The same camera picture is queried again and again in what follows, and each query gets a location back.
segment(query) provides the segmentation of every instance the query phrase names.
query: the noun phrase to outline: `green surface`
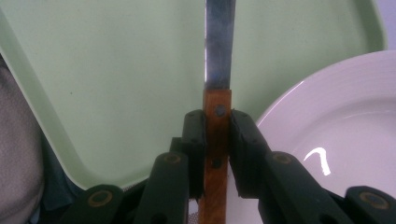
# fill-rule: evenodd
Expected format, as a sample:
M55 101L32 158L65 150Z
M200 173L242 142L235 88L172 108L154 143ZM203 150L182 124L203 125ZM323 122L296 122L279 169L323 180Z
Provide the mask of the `green surface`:
M205 1L1 1L0 50L69 177L127 187L202 106ZM368 0L237 1L233 107L385 48Z

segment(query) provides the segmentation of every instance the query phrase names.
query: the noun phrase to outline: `gray fabric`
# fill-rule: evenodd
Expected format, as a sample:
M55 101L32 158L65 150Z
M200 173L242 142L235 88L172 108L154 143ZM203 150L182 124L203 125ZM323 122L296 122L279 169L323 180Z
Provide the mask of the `gray fabric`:
M0 223L25 223L44 188L40 128L0 59Z
M77 187L64 173L49 142L43 142L45 189L42 205L45 211L52 211L74 202L83 191Z

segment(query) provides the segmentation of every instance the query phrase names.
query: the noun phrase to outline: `light green tray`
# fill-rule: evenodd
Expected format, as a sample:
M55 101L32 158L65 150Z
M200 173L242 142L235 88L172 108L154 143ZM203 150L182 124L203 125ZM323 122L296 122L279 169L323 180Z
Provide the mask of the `light green tray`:
M127 187L200 108L205 1L0 2L0 51L68 176ZM237 1L233 106L258 118L320 68L385 48L369 0Z

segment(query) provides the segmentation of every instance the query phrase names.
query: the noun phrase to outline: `white plate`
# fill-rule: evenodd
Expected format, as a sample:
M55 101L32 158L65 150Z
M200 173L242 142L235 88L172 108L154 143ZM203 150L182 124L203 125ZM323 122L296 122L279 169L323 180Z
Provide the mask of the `white plate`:
M258 126L272 150L296 156L341 196L370 186L396 197L396 51L329 66L292 87Z

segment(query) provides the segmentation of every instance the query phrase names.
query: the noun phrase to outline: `knife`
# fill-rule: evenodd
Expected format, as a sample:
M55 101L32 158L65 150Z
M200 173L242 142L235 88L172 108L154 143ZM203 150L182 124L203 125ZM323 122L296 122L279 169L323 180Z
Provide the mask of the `knife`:
M205 193L200 224L226 220L231 62L235 0L205 0Z

